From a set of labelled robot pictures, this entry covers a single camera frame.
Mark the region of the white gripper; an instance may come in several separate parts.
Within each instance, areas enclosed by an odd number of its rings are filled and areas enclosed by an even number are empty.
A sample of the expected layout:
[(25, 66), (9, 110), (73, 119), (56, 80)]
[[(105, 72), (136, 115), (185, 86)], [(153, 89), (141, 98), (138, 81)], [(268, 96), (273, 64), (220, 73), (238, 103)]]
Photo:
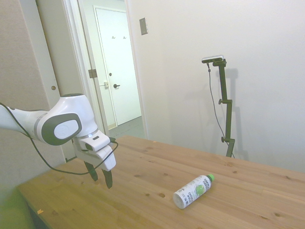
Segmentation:
[(112, 188), (113, 179), (111, 170), (115, 167), (116, 160), (111, 146), (105, 145), (102, 148), (98, 147), (97, 149), (94, 149), (93, 146), (84, 141), (74, 141), (72, 144), (75, 155), (84, 161), (93, 181), (98, 180), (98, 175), (94, 167), (99, 166), (102, 169), (107, 188)]

